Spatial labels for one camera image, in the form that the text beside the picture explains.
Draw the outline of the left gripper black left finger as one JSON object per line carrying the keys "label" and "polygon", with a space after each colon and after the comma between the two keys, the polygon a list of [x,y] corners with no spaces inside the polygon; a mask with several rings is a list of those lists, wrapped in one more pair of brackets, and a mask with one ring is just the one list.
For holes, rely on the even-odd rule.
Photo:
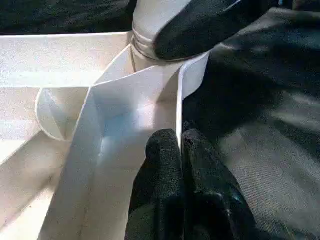
{"label": "left gripper black left finger", "polygon": [[133,182],[127,240],[182,240],[185,193],[176,133],[156,131],[145,147],[145,160]]}

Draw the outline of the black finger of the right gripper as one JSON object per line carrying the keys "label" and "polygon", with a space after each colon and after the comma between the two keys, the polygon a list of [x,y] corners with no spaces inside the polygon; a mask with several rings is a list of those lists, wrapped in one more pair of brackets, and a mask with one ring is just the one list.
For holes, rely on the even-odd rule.
{"label": "black finger of the right gripper", "polygon": [[271,0],[192,0],[156,35],[154,53],[165,61],[202,54],[272,7]]}

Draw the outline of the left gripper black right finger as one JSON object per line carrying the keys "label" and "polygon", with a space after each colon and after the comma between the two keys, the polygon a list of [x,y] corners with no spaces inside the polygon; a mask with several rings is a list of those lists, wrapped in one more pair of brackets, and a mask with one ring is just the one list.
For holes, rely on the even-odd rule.
{"label": "left gripper black right finger", "polygon": [[188,240],[256,240],[256,221],[241,187],[198,130],[182,134]]}

